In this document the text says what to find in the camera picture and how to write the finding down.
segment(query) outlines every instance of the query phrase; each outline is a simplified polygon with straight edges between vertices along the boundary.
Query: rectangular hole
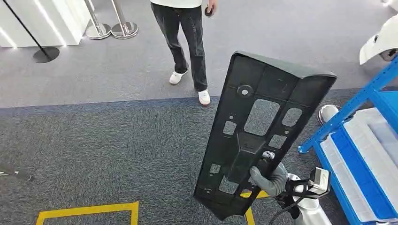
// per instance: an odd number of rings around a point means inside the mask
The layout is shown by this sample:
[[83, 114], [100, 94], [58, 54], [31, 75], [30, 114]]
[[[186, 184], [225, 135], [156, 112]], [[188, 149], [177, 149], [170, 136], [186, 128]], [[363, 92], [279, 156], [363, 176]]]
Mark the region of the rectangular hole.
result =
[[221, 166], [217, 164], [212, 164], [210, 167], [210, 173], [218, 173], [220, 171]]
[[257, 99], [247, 118], [245, 131], [255, 135], [265, 135], [278, 110], [278, 103]]
[[293, 127], [299, 120], [303, 111], [298, 108], [290, 108], [282, 120], [282, 124], [288, 127]]
[[226, 135], [233, 135], [235, 132], [236, 123], [231, 121], [226, 121], [224, 125], [224, 130], [222, 132]]
[[224, 176], [221, 180], [218, 189], [228, 194], [234, 194], [238, 186], [239, 184], [227, 180], [227, 178], [225, 178]]
[[283, 143], [286, 140], [286, 136], [282, 136], [282, 135], [274, 135], [271, 139], [271, 141], [269, 142], [269, 146], [280, 149], [283, 145]]

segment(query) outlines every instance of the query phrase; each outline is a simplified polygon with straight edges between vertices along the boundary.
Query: yellow floor tape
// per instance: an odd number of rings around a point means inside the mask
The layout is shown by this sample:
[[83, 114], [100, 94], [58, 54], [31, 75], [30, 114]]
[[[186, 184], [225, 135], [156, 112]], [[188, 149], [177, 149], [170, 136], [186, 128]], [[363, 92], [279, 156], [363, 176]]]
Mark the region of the yellow floor tape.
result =
[[[251, 192], [247, 192], [241, 194], [240, 196], [248, 198], [250, 197], [251, 194], [252, 194]], [[269, 195], [264, 191], [260, 191], [260, 193], [257, 195], [256, 198], [266, 198], [268, 196]], [[62, 209], [62, 210], [42, 211], [38, 215], [36, 225], [43, 225], [44, 220], [49, 218], [70, 217], [70, 216], [79, 216], [79, 215], [87, 215], [94, 213], [119, 212], [119, 211], [131, 211], [130, 225], [138, 225], [138, 205], [139, 202], [134, 202], [134, 203], [122, 203], [122, 204], [113, 204], [113, 205], [99, 205], [99, 206]], [[247, 210], [245, 216], [246, 216], [247, 225], [255, 225], [252, 208], [249, 208]]]
[[79, 215], [87, 215], [94, 213], [119, 212], [119, 211], [131, 211], [130, 225], [138, 225], [138, 205], [139, 205], [138, 202], [134, 202], [134, 203], [99, 205], [99, 206], [89, 206], [89, 207], [80, 207], [80, 208], [63, 209], [63, 210], [43, 211], [39, 213], [36, 225], [43, 225], [44, 220], [48, 218], [70, 217], [70, 216], [79, 216]]
[[[247, 192], [247, 193], [241, 194], [240, 196], [242, 196], [244, 198], [248, 198], [248, 197], [250, 197], [251, 194], [252, 194], [251, 192]], [[260, 191], [259, 195], [257, 195], [256, 198], [266, 198], [266, 197], [269, 197], [269, 195], [267, 193], [265, 193], [264, 191]], [[246, 216], [247, 225], [255, 225], [252, 208], [249, 208], [246, 211], [245, 216]]]

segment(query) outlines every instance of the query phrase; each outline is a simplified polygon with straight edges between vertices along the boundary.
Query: led light strip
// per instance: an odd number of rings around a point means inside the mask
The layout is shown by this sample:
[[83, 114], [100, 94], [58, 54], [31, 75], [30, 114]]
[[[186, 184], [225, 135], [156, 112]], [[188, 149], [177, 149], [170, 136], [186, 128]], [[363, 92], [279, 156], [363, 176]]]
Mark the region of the led light strip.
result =
[[48, 16], [47, 12], [44, 10], [43, 5], [41, 5], [39, 0], [34, 0], [36, 6], [38, 7], [39, 11], [41, 12], [41, 14], [43, 14], [44, 18], [47, 20], [47, 23], [50, 25], [50, 27], [53, 29], [55, 35], [58, 37], [58, 39], [60, 40], [61, 44], [63, 46], [66, 46], [66, 42], [63, 39], [63, 37], [61, 36], [61, 34], [59, 33], [58, 29], [55, 27], [54, 22], [50, 19], [50, 17]]
[[15, 42], [10, 38], [10, 36], [0, 27], [0, 34], [8, 41], [8, 43], [13, 47], [16, 48]]

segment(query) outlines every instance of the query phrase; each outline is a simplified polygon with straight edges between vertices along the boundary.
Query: black phone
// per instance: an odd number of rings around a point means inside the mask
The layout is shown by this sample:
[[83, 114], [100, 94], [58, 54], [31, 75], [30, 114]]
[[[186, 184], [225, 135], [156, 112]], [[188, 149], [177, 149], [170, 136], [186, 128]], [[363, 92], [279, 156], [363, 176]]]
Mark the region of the black phone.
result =
[[207, 6], [206, 8], [205, 8], [205, 15], [207, 16], [207, 17], [211, 17], [212, 15], [213, 15], [213, 9], [211, 9], [210, 10], [210, 13], [208, 13], [207, 12], [207, 9], [209, 8], [209, 6]]

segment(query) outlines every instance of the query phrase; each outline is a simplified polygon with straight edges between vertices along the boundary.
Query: cable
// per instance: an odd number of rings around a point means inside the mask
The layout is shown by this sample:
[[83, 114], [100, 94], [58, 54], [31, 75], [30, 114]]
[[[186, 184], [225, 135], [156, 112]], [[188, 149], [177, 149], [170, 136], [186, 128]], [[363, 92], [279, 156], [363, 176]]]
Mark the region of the cable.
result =
[[304, 199], [304, 196], [301, 196], [297, 201], [293, 202], [293, 203], [290, 204], [288, 207], [286, 207], [286, 208], [282, 209], [281, 211], [277, 212], [277, 213], [271, 218], [271, 220], [269, 221], [268, 225], [272, 225], [272, 224], [274, 223], [275, 219], [276, 219], [279, 215], [281, 215], [283, 212], [285, 212], [285, 211], [287, 211], [287, 210], [289, 210], [289, 209], [295, 207], [295, 206], [296, 206], [301, 200], [303, 200], [303, 199]]

